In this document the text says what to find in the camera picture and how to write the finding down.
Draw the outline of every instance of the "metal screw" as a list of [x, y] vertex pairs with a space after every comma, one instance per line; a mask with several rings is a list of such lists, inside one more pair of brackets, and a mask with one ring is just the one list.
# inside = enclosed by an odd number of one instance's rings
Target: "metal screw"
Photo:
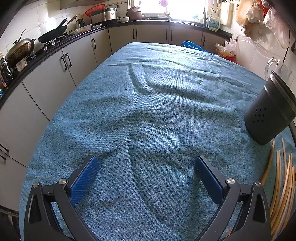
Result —
[[235, 183], [235, 180], [234, 180], [233, 178], [228, 178], [228, 179], [227, 179], [227, 182], [228, 182], [229, 184], [234, 184], [234, 183]]
[[33, 185], [32, 185], [32, 187], [34, 187], [34, 188], [36, 188], [36, 187], [38, 187], [39, 186], [39, 183], [33, 183]]
[[65, 184], [67, 182], [66, 178], [62, 178], [59, 180], [59, 184]]
[[261, 187], [261, 186], [262, 186], [261, 182], [259, 182], [259, 181], [255, 182], [255, 185], [256, 185], [257, 187]]

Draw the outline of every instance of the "blue gripper pad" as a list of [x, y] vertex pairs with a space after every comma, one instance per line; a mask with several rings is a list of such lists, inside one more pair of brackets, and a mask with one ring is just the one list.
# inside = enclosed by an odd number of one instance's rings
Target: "blue gripper pad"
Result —
[[92, 180], [94, 179], [97, 171], [99, 169], [99, 161], [94, 156], [91, 158], [89, 163], [81, 171], [73, 185], [71, 186], [70, 202], [74, 206], [78, 204], [83, 199], [85, 193]]
[[221, 186], [220, 182], [218, 181], [218, 179], [215, 177], [213, 173], [214, 168], [206, 160], [205, 157], [199, 156], [195, 159], [195, 171], [200, 177], [212, 201], [219, 205], [223, 204], [224, 202], [223, 187]]

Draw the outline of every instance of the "white cabinet door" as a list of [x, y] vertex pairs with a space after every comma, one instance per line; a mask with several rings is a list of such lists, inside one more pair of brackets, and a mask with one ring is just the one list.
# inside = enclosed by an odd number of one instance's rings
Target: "white cabinet door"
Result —
[[97, 67], [91, 36], [69, 44], [62, 51], [74, 83], [78, 86]]
[[170, 26], [169, 44], [180, 46], [180, 44], [186, 40], [200, 45], [202, 31], [185, 27]]
[[0, 148], [2, 150], [0, 153], [4, 151], [13, 159], [28, 166], [49, 121], [22, 83], [16, 87], [0, 109], [0, 123], [0, 144], [9, 150], [8, 153]]
[[126, 46], [128, 43], [137, 42], [135, 25], [109, 28], [112, 53]]
[[108, 29], [91, 34], [91, 41], [96, 63], [99, 66], [112, 54]]
[[170, 27], [167, 25], [137, 25], [137, 41], [168, 44]]
[[6, 161], [0, 158], [0, 205], [18, 211], [26, 168], [8, 156], [5, 158]]
[[225, 39], [210, 33], [203, 33], [201, 47], [211, 53], [216, 53], [216, 44], [224, 46]]
[[64, 60], [60, 50], [23, 80], [29, 94], [49, 120], [75, 89]]

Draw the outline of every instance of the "window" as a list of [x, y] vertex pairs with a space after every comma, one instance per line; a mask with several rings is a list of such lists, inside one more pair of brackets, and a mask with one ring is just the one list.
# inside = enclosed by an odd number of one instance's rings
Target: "window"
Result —
[[140, 11], [148, 16], [163, 16], [169, 13], [171, 18], [186, 21], [203, 21], [204, 9], [207, 9], [206, 0], [167, 0], [168, 5], [162, 7], [160, 0], [141, 0]]

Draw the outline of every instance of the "glass pitcher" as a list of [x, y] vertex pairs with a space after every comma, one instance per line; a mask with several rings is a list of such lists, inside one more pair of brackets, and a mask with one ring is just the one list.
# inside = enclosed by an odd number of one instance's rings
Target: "glass pitcher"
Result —
[[289, 81], [289, 78], [292, 74], [292, 71], [283, 63], [281, 60], [276, 60], [276, 58], [271, 58], [265, 67], [265, 80], [268, 80], [268, 69], [270, 66], [276, 63], [276, 69], [274, 70], [281, 78], [282, 80], [287, 84]]

